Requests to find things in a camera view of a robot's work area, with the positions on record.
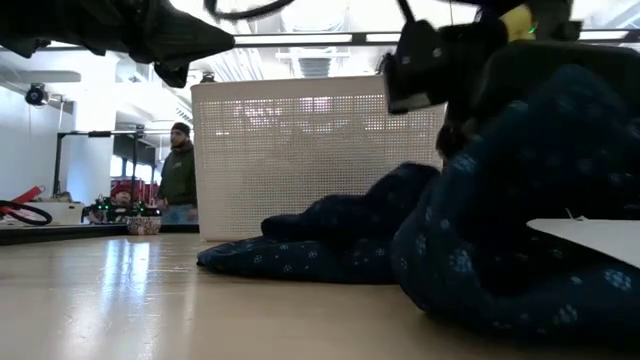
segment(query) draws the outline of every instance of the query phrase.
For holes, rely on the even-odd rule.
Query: black beanie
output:
[[[177,122],[173,124],[173,127],[171,128],[171,130],[179,130],[187,136],[191,134],[191,128],[189,127],[189,125],[181,122]]]

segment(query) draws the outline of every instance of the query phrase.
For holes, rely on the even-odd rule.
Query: security camera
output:
[[[33,106],[44,106],[49,103],[49,93],[44,89],[44,84],[31,84],[24,101]]]
[[[216,76],[214,73],[206,72],[202,74],[202,80],[200,80],[200,84],[214,83],[216,81]]]

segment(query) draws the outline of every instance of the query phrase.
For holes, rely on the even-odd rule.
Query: ceiling light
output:
[[[350,53],[313,53],[313,52],[281,52],[276,53],[276,59],[334,59],[334,58],[348,58],[351,57]]]
[[[49,44],[49,46],[47,46],[48,48],[67,48],[67,47],[80,47],[79,45],[76,44],[68,44],[68,43],[63,43],[63,42],[59,42],[59,41],[52,41],[51,44]]]
[[[615,30],[615,31],[582,31],[580,33],[580,40],[620,40],[629,35],[628,31]]]
[[[342,44],[353,39],[351,34],[296,34],[296,35],[236,35],[236,44],[243,47],[268,44]]]
[[[398,40],[400,40],[400,33],[367,34],[367,42],[397,43]]]

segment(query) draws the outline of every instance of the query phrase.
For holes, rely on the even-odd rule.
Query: yellow tape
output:
[[[515,40],[534,40],[536,38],[533,15],[527,5],[520,5],[511,9],[502,15],[500,20],[502,20],[507,28],[509,42]]]

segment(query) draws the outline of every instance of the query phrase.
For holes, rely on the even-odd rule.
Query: red object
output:
[[[18,204],[28,203],[29,201],[38,197],[38,195],[40,194],[42,194],[42,189],[39,186],[34,186],[31,188],[31,190],[11,200],[11,202],[18,203]],[[7,208],[7,207],[0,208],[0,214],[2,215],[6,215],[9,212],[11,212],[10,208]]]
[[[136,180],[135,199],[133,201],[145,200],[144,181]],[[111,198],[115,199],[116,194],[120,192],[131,193],[131,179],[112,179],[111,180]]]

